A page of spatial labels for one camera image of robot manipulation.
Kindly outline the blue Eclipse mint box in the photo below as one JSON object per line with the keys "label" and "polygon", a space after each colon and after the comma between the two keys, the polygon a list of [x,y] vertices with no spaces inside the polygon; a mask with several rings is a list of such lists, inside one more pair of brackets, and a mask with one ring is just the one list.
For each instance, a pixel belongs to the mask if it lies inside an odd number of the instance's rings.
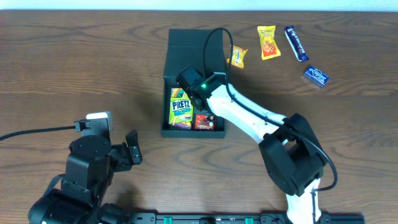
{"label": "blue Eclipse mint box", "polygon": [[313,65],[309,65],[305,69],[303,75],[320,87],[324,87],[329,80],[329,76],[327,74],[323,73]]}

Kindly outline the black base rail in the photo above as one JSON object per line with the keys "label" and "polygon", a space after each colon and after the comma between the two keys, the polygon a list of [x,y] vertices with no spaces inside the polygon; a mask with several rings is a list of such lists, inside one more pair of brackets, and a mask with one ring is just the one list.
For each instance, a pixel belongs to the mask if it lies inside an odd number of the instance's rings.
{"label": "black base rail", "polygon": [[[285,224],[290,223],[284,213],[263,213],[260,215],[177,215],[154,213],[133,213],[132,224]],[[362,215],[323,214],[319,224],[365,224]]]}

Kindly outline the dark blue chocolate bar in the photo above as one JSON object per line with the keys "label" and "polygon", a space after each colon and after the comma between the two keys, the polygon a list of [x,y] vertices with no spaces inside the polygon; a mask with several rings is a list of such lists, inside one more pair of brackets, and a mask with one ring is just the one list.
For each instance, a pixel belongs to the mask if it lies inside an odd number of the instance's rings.
{"label": "dark blue chocolate bar", "polygon": [[307,53],[305,52],[299,37],[294,29],[294,26],[287,26],[285,28],[285,36],[287,38],[287,40],[289,41],[289,44],[293,50],[293,53],[296,56],[296,59],[299,62],[304,62],[309,60],[309,57],[307,55]]}

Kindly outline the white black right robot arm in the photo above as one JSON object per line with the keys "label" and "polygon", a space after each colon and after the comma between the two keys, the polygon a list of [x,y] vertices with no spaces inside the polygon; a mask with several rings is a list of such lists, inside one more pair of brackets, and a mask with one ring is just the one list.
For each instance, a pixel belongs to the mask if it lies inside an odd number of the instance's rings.
{"label": "white black right robot arm", "polygon": [[304,117],[287,118],[262,108],[227,83],[224,73],[206,78],[189,70],[176,81],[194,107],[232,122],[258,143],[269,177],[286,194],[291,223],[320,222],[319,184],[331,160]]}

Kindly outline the yellow orange snack packet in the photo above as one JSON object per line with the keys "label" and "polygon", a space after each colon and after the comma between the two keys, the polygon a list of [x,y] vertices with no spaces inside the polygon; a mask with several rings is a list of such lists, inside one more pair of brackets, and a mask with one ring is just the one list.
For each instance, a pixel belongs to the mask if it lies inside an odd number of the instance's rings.
{"label": "yellow orange snack packet", "polygon": [[281,56],[281,52],[275,41],[276,26],[258,26],[257,32],[261,43],[261,58],[268,60]]}

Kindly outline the small orange candy packet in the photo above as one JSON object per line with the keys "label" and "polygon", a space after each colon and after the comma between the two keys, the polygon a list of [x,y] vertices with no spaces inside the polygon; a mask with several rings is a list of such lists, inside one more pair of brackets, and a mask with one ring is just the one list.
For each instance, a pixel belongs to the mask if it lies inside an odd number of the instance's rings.
{"label": "small orange candy packet", "polygon": [[233,46],[233,55],[226,60],[227,63],[231,63],[233,66],[238,68],[244,68],[244,58],[248,52],[248,49],[243,49],[236,45]]}

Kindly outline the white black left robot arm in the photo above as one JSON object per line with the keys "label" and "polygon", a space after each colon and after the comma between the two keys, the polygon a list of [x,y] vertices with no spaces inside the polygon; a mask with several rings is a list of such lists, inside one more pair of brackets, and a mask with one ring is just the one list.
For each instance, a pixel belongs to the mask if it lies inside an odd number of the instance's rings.
{"label": "white black left robot arm", "polygon": [[70,144],[65,173],[54,177],[28,213],[30,223],[130,223],[131,214],[104,195],[115,173],[142,162],[137,131],[121,144],[100,134],[89,134]]}

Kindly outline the black gift box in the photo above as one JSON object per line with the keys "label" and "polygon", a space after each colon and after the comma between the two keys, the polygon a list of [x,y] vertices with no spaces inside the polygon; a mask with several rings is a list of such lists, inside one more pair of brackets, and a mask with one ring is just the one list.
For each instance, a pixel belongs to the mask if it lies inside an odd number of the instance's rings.
{"label": "black gift box", "polygon": [[170,29],[167,56],[164,68],[164,96],[162,126],[160,133],[164,138],[210,138],[223,139],[226,135],[225,121],[218,118],[212,131],[172,129],[169,125],[171,89],[178,86],[176,76],[191,65],[200,73],[203,69],[203,47],[209,29]]}

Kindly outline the yellow green Pretz box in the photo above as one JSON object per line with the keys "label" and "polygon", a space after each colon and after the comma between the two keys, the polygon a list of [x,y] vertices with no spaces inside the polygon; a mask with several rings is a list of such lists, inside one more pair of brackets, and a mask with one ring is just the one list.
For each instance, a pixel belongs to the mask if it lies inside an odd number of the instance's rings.
{"label": "yellow green Pretz box", "polygon": [[171,88],[169,125],[172,129],[191,130],[193,106],[182,88]]}

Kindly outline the red Hello Panda box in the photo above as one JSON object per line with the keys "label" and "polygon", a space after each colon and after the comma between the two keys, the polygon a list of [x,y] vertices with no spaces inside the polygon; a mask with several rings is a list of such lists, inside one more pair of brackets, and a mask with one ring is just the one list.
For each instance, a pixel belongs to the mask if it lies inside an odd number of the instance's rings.
{"label": "red Hello Panda box", "polygon": [[195,115],[195,130],[214,130],[216,128],[217,119],[215,116],[207,114]]}

